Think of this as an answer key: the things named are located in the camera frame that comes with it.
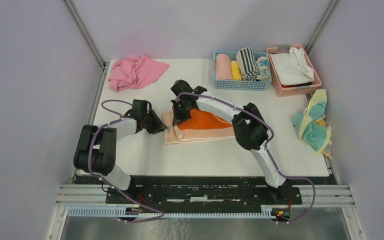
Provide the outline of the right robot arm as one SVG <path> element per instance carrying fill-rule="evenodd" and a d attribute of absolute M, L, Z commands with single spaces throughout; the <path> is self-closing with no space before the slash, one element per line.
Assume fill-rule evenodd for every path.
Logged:
<path fill-rule="evenodd" d="M 176 96 L 172 100 L 174 126 L 191 119 L 192 110 L 209 112 L 230 122 L 236 142 L 251 152 L 263 171 L 270 197 L 275 202 L 286 197 L 292 184 L 281 173 L 271 153 L 270 141 L 274 132 L 264 121 L 255 104 L 235 104 L 215 96 L 202 86 L 192 88 L 182 79 L 177 80 L 170 89 Z"/>

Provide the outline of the teal rabbit pattern towel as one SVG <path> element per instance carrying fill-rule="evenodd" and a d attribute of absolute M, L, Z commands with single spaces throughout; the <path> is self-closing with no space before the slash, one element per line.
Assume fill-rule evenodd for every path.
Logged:
<path fill-rule="evenodd" d="M 259 57 L 255 65 L 258 70 L 257 79 L 261 82 L 269 82 L 271 80 L 270 62 L 266 56 Z"/>

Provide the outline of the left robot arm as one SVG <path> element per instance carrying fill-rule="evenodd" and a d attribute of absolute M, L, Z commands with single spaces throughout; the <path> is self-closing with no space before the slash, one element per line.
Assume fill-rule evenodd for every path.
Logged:
<path fill-rule="evenodd" d="M 142 130 L 155 135 L 168 128 L 149 101 L 134 99 L 124 103 L 131 106 L 125 115 L 119 113 L 118 119 L 100 126 L 82 127 L 73 158 L 76 169 L 122 191 L 130 187 L 132 177 L 116 164 L 117 142 Z"/>

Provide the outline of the orange white towel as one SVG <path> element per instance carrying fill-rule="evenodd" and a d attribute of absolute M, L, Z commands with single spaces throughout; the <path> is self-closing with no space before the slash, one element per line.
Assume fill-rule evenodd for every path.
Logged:
<path fill-rule="evenodd" d="M 191 118 L 173 125 L 174 112 L 165 111 L 162 121 L 167 126 L 164 130 L 165 144 L 192 144 L 231 140 L 235 138 L 231 123 L 210 112 L 193 109 Z"/>

